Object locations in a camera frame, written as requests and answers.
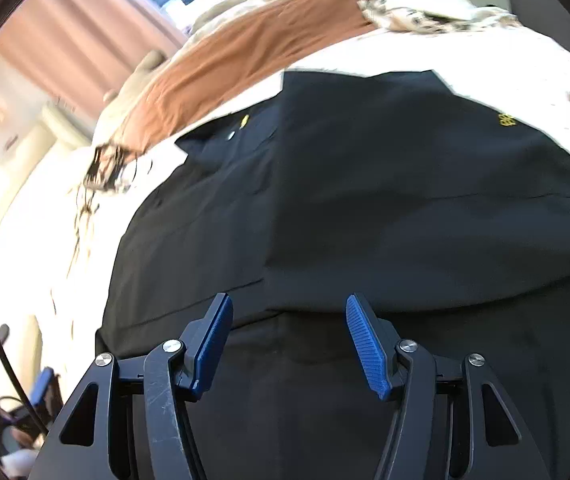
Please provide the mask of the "orange brown blanket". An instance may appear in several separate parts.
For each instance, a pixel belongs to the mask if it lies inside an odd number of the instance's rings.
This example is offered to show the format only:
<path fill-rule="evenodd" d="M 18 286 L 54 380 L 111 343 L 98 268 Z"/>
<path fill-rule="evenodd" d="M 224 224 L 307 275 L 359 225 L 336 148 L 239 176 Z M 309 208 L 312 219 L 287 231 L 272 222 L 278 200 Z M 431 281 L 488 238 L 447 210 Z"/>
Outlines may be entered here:
<path fill-rule="evenodd" d="M 109 142 L 143 154 L 302 58 L 370 32 L 359 1 L 272 0 L 209 23 L 143 86 Z"/>

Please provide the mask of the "patterned white cloth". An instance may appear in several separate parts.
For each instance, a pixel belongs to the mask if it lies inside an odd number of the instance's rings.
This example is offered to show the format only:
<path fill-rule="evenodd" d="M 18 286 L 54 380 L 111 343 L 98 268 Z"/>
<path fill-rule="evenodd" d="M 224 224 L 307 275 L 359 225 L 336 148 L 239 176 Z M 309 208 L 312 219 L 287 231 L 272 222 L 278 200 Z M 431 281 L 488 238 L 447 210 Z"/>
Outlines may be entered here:
<path fill-rule="evenodd" d="M 358 7 L 366 21 L 388 32 L 435 35 L 520 25 L 504 9 L 468 0 L 360 0 Z"/>

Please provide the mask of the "black shirt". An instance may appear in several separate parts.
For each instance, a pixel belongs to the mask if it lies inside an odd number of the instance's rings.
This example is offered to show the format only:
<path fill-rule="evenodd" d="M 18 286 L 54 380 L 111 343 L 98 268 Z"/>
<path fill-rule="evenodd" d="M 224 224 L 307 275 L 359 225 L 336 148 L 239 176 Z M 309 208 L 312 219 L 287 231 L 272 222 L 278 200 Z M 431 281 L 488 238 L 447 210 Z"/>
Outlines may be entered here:
<path fill-rule="evenodd" d="M 120 242 L 96 347 L 143 356 L 213 297 L 235 322 L 189 410 L 212 479 L 369 479 L 393 408 L 344 318 L 488 361 L 570 479 L 570 154 L 435 74 L 293 72 L 178 140 Z"/>

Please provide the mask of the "left pink curtain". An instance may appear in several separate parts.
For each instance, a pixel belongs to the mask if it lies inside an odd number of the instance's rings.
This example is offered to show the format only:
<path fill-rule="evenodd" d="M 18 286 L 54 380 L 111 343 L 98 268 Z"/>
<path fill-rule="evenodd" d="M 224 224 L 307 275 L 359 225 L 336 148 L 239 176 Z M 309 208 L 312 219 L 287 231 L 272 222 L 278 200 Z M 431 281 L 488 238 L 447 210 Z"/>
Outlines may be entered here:
<path fill-rule="evenodd" d="M 151 0 L 24 0 L 0 29 L 0 56 L 95 120 L 148 52 L 170 56 L 186 40 Z"/>

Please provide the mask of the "beige duvet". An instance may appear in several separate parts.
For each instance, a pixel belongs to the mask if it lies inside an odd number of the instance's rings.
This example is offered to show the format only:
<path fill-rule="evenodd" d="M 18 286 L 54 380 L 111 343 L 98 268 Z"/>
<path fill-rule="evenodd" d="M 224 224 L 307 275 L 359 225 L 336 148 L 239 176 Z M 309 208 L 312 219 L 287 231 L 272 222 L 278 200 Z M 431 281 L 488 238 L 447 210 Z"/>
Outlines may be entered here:
<path fill-rule="evenodd" d="M 192 34 L 189 40 L 196 35 L 200 29 L 208 26 L 209 23 L 219 25 L 225 20 L 237 18 L 252 9 L 257 9 L 262 4 L 272 0 L 224 0 L 212 6 L 198 18 L 193 24 Z M 123 84 L 120 91 L 114 96 L 112 101 L 105 106 L 94 132 L 95 141 L 108 139 L 117 123 L 124 118 L 124 113 L 133 106 L 134 99 L 142 92 L 143 86 L 147 84 L 151 77 L 160 72 L 160 68 L 169 63 L 172 58 L 164 60 L 158 58 L 155 53 L 149 53 L 146 58 L 140 62 L 136 70 L 131 74 L 130 78 Z"/>

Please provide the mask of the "dotted white bed sheet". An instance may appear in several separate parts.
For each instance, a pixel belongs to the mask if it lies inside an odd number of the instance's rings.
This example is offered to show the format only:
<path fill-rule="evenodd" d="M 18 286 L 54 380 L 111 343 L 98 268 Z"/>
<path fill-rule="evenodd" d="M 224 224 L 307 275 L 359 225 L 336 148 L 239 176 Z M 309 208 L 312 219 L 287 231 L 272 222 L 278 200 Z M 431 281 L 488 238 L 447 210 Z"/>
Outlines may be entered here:
<path fill-rule="evenodd" d="M 370 32 L 294 64 L 298 72 L 376 76 L 430 70 L 456 94 L 547 133 L 570 153 L 570 52 L 524 26 L 422 36 Z M 183 162 L 166 139 L 126 167 L 130 188 L 87 200 L 93 152 L 56 145 L 0 214 L 0 323 L 20 382 L 44 366 L 64 390 L 94 348 L 118 244 L 143 200 Z"/>

